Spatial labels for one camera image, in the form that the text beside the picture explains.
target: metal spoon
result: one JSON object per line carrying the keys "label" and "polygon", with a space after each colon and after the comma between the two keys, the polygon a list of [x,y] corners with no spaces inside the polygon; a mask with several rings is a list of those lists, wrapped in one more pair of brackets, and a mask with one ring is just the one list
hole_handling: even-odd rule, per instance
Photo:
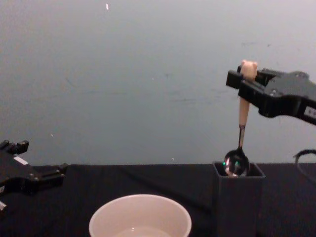
{"label": "metal spoon", "polygon": [[[244,79],[255,80],[257,76],[257,63],[243,60],[241,63],[241,74]],[[223,162],[224,170],[230,177],[244,177],[250,170],[250,163],[242,150],[243,138],[247,117],[249,112],[249,102],[240,98],[239,103],[239,142],[238,148],[225,155]]]}

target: gray wall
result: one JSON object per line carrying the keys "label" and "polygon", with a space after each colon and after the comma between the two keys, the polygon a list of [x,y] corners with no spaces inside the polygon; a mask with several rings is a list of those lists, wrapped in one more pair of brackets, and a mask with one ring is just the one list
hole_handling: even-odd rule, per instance
{"label": "gray wall", "polygon": [[[1,0],[0,133],[31,164],[210,163],[237,147],[227,71],[316,80],[313,0]],[[313,125],[251,107],[244,151],[293,162]]]}

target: black tablecloth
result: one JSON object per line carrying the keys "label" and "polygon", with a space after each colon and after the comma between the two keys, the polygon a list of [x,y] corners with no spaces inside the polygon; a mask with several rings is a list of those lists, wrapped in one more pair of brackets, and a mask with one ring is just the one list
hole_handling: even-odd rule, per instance
{"label": "black tablecloth", "polygon": [[[316,186],[293,164],[260,164],[266,175],[257,236],[316,235]],[[309,169],[316,172],[316,165]],[[213,236],[210,164],[70,165],[61,187],[33,197],[8,194],[0,237],[88,237],[89,220],[103,204],[131,194],[156,194],[182,204],[192,218],[190,236]]]}

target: dark gray container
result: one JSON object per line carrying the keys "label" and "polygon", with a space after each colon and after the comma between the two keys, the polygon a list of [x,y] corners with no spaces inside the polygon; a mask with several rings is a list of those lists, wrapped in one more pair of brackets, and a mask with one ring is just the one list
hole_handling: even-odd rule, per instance
{"label": "dark gray container", "polygon": [[226,175],[222,162],[213,163],[212,209],[218,237],[255,237],[265,174],[254,163],[246,177]]}

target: white bowl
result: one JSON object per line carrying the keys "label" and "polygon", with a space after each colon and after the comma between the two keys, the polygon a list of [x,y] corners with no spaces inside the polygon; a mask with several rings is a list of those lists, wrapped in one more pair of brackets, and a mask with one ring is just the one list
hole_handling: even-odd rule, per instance
{"label": "white bowl", "polygon": [[191,218],[179,203],[156,195],[131,195],[100,207],[89,223],[91,237],[187,237]]}

